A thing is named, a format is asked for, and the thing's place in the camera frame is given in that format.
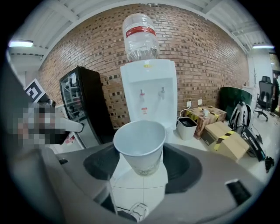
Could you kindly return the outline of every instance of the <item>brick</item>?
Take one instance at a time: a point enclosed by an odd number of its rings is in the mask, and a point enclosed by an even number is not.
[[[113,126],[130,121],[120,77],[120,66],[127,63],[122,24],[128,15],[141,12],[149,14],[154,22],[160,58],[178,64],[178,112],[189,100],[193,106],[198,99],[203,106],[215,106],[221,87],[241,88],[248,83],[247,57],[221,28],[181,8],[133,4],[85,20],[51,50],[37,79],[57,105],[62,104],[59,79],[77,65],[84,66],[100,73]]]

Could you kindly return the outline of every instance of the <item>cardboard box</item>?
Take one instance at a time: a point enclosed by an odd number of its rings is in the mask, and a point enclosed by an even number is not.
[[[209,114],[207,117],[204,117],[204,109],[209,110]],[[184,116],[190,117],[197,123],[194,137],[200,139],[206,125],[212,124],[216,121],[224,121],[226,114],[227,113],[225,111],[222,111],[215,107],[197,107],[187,110]]]
[[[227,156],[238,161],[250,146],[245,140],[222,122],[207,125],[202,134],[202,140],[212,152]]]

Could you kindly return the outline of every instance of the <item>plastic water bottle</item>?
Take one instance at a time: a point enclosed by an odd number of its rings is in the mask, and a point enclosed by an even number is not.
[[[126,56],[129,62],[156,59],[159,44],[152,20],[145,14],[132,14],[122,25]]]

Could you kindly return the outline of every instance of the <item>black office chair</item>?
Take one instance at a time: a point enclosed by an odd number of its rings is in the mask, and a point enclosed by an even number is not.
[[[268,76],[263,76],[263,77],[262,77],[262,81],[264,81],[264,82],[270,82],[270,83],[271,83],[271,79],[270,79],[270,77],[268,77]]]
[[[260,92],[260,94],[259,94],[257,102],[262,110],[261,111],[255,110],[255,112],[258,113],[258,117],[260,115],[264,115],[266,117],[266,121],[267,121],[268,116],[263,112],[263,110],[268,109],[271,105],[273,84],[268,81],[260,81],[259,82],[259,92]]]

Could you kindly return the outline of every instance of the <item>shoe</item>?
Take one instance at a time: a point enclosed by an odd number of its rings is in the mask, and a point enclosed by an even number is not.
[[[143,203],[136,203],[131,207],[128,214],[132,215],[137,220],[137,222],[140,222],[147,217],[149,214],[149,209],[147,205]]]

